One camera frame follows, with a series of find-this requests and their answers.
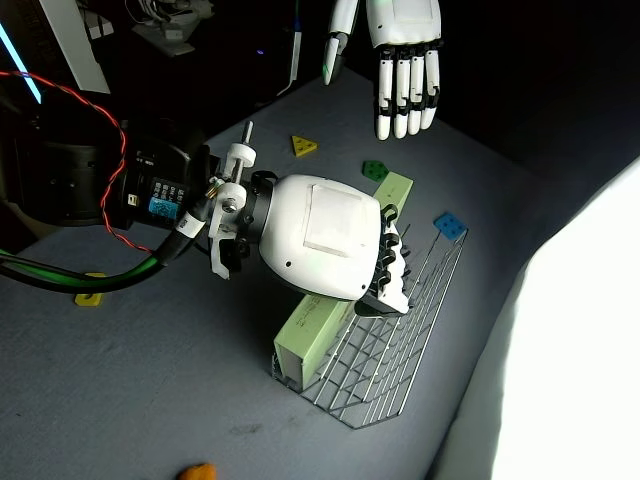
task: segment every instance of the wire basket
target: wire basket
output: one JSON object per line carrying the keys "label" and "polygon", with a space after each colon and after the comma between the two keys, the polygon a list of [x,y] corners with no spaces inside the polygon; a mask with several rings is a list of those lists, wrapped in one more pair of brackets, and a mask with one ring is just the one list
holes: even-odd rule
{"label": "wire basket", "polygon": [[[413,308],[400,317],[349,320],[336,336],[307,389],[306,400],[351,428],[363,428],[402,413],[458,265],[465,230],[454,241],[440,232],[410,288]],[[279,375],[274,355],[274,377]]]}

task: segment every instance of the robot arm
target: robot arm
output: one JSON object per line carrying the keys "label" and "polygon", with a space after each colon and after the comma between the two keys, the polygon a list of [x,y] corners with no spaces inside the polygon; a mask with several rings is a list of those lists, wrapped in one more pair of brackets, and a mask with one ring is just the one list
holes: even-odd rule
{"label": "robot arm", "polygon": [[[325,50],[323,77],[329,84],[342,63],[353,31],[358,0],[338,0]],[[376,134],[386,140],[415,135],[433,121],[440,94],[438,48],[441,44],[438,0],[367,0],[373,47],[379,55],[376,84]]]}
{"label": "robot arm", "polygon": [[251,122],[242,143],[229,149],[215,180],[211,216],[211,269],[224,279],[240,270],[250,244],[292,287],[343,300],[359,300],[368,315],[407,313],[405,262],[394,225],[395,207],[326,178],[242,170],[253,166]]}

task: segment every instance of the red wire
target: red wire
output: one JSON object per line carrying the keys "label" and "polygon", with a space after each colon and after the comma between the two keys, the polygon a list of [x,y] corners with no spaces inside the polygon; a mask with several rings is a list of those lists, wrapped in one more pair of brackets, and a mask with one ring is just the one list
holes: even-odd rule
{"label": "red wire", "polygon": [[109,193],[111,193],[111,187],[113,185],[113,182],[116,180],[118,175],[120,175],[120,173],[122,173],[122,171],[126,167],[126,162],[125,162],[125,158],[124,157],[125,157],[125,153],[127,151],[127,135],[124,133],[124,130],[122,130],[122,128],[120,128],[120,124],[118,123],[118,121],[105,108],[101,107],[100,105],[94,105],[93,103],[91,103],[89,100],[84,98],[82,95],[80,95],[78,92],[76,92],[72,88],[65,87],[64,85],[58,85],[57,83],[54,83],[54,82],[52,82],[50,80],[47,80],[46,78],[43,78],[40,75],[36,75],[35,73],[29,73],[29,72],[7,72],[7,71],[0,70],[0,77],[11,77],[11,76],[13,76],[13,77],[22,77],[22,78],[32,78],[32,79],[37,80],[38,82],[46,85],[47,87],[57,88],[58,90],[61,90],[64,93],[71,95],[72,97],[74,97],[76,100],[78,100],[83,105],[86,105],[87,107],[93,108],[95,111],[97,111],[98,113],[103,115],[107,120],[109,120],[109,123],[111,123],[111,125],[113,125],[115,128],[118,129],[118,132],[120,133],[120,162],[118,163],[118,167],[116,168],[116,170],[109,177],[109,182],[107,183],[107,187],[105,188],[104,193],[102,194],[102,197],[100,198],[100,208],[102,210],[102,220],[104,221],[104,226],[107,229],[107,232],[109,232],[111,235],[116,237],[118,240],[120,240],[121,242],[125,243],[126,245],[128,245],[131,248],[136,248],[138,250],[142,250],[143,252],[151,253],[151,249],[149,249],[147,247],[144,247],[142,245],[137,245],[137,244],[133,243],[131,240],[129,240],[127,237],[125,237],[124,235],[116,232],[113,229],[113,227],[111,227],[111,222],[109,221],[109,215],[107,214],[107,209],[106,209],[107,198],[109,197]]}

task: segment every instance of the gray table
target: gray table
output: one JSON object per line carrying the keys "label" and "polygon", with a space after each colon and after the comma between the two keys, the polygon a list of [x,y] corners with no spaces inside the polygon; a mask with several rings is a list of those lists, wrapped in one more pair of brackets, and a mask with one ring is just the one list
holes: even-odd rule
{"label": "gray table", "polygon": [[[415,179],[407,243],[426,244],[444,210],[470,227],[465,250],[405,412],[351,431],[271,379],[272,339],[300,294],[254,255],[230,282],[190,252],[99,308],[0,279],[0,478],[169,479],[212,462],[221,479],[422,478],[520,266],[513,246],[530,179],[435,122],[378,142],[371,85],[346,72],[257,113],[257,168],[331,177],[373,193],[360,174],[381,160]],[[238,125],[210,141],[223,155]],[[296,159],[290,135],[317,141]],[[157,245],[164,232],[130,236]],[[102,228],[64,229],[25,252],[80,271],[136,264]]]}

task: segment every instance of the blue light strip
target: blue light strip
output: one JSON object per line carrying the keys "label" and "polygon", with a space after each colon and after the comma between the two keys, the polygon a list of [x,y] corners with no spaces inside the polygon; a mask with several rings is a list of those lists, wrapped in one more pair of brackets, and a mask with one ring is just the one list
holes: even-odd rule
{"label": "blue light strip", "polygon": [[[9,35],[7,35],[7,32],[5,32],[1,22],[0,40],[2,40],[4,46],[7,47],[9,55],[11,55],[11,58],[13,58],[16,67],[18,67],[18,70],[21,72],[28,72],[27,67],[24,66],[24,63],[22,63],[22,59],[20,58],[20,55],[18,55],[18,51],[13,46],[13,43],[11,43]],[[38,90],[38,87],[36,87],[36,82],[34,82],[32,78],[25,78],[24,81],[27,82],[27,86],[29,87],[29,90],[31,90],[31,93],[33,93],[33,96],[36,97],[36,101],[38,103],[42,103],[42,95],[40,95],[40,91]]]}

